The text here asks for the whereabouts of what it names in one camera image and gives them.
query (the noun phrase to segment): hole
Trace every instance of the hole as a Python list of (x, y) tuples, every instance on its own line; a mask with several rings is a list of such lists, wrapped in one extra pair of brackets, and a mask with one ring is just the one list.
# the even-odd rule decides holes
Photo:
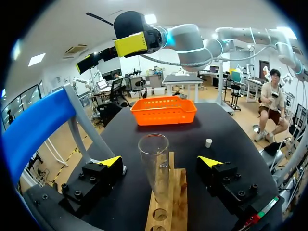
[(158, 208), (153, 212), (153, 218), (158, 221), (163, 221), (167, 219), (167, 211), (162, 208)]
[(164, 227), (159, 226), (159, 225), (155, 225), (153, 226), (150, 231), (166, 231)]

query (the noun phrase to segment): small white cup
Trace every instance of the small white cup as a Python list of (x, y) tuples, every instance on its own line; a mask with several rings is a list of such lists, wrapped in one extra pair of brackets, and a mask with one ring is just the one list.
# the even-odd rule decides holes
[(212, 139), (206, 139), (206, 140), (205, 140), (205, 146), (206, 146), (207, 148), (211, 147), (212, 142), (213, 142)]

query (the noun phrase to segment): man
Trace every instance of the man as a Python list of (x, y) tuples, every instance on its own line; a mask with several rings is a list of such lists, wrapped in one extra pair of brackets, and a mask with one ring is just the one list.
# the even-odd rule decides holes
[[(121, 75), (119, 75), (118, 73), (115, 73), (114, 74), (114, 79), (117, 80), (117, 79), (121, 79), (123, 78)], [(125, 82), (125, 79), (122, 81), (122, 85), (121, 86), (126, 86), (126, 82)]]
[[(256, 135), (255, 141), (265, 138), (268, 142), (274, 142), (274, 136), (278, 133), (286, 131), (289, 127), (288, 122), (284, 118), (284, 96), (279, 87), (280, 72), (276, 69), (270, 71), (271, 82), (267, 82), (262, 86), (261, 105), (259, 107), (260, 114), (260, 130)], [(268, 119), (272, 119), (278, 127), (265, 134), (265, 126)]]

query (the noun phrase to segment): ceiling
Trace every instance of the ceiling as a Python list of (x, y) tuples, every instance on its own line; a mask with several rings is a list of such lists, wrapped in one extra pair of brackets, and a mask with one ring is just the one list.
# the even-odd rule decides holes
[[(112, 26), (85, 13), (94, 13), (113, 23), (119, 14), (131, 10), (154, 13), (160, 26), (192, 23), (215, 29), (286, 25), (262, 0), (57, 0), (23, 38), (21, 54), (9, 72), (7, 101), (39, 83), (44, 68), (65, 62), (62, 57), (70, 47), (86, 44), (94, 48), (115, 38)], [(28, 67), (30, 58), (42, 53), (46, 53), (43, 61)]]

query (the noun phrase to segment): plastic basket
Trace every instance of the plastic basket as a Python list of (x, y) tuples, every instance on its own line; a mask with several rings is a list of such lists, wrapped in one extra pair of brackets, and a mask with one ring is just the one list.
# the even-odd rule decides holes
[(130, 110), (140, 126), (191, 123), (197, 112), (192, 101), (178, 96), (140, 99)]

